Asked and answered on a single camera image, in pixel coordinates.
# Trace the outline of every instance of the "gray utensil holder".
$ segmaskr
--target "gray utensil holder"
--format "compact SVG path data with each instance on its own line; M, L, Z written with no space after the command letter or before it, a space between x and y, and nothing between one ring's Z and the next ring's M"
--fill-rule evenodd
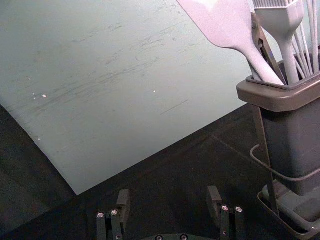
M271 168L303 196L320 186L320 74L290 86L240 82L238 98L261 109Z

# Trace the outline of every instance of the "brush bristles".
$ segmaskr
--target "brush bristles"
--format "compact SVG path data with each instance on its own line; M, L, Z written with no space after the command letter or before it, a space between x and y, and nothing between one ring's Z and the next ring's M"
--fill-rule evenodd
M258 8L285 8L297 0L253 0L255 9Z

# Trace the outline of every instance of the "dark countertop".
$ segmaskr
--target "dark countertop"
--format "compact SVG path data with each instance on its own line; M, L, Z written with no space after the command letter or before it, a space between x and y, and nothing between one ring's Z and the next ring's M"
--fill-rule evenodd
M109 210L121 189L131 196L125 240L172 233L217 238L206 204L209 185L217 186L226 204L244 208L248 239L294 239L258 203L267 172L250 158L256 144L245 105L3 239L95 239L96 213Z

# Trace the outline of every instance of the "silicone spatula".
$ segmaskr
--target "silicone spatula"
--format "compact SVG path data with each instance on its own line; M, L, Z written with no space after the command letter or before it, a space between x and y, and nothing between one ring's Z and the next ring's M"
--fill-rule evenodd
M261 80L284 85L252 40L251 12L247 0L177 0L200 31L214 45L242 53Z

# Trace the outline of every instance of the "scratch mark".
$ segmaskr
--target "scratch mark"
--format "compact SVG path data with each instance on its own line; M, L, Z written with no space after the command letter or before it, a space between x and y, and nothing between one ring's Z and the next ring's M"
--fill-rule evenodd
M167 112L171 111L172 109L175 109L175 108L177 108L177 107L181 106L182 104L184 104L184 103L186 103L186 102L188 102L188 101L189 101L189 99L187 99L187 100L185 100L185 101L183 101L183 102L179 103L178 105L175 105L174 107L172 107L172 108L168 109L167 111L164 111L164 112L163 112L163 113L161 113L160 115L163 115L163 114L165 114L165 113L167 113Z

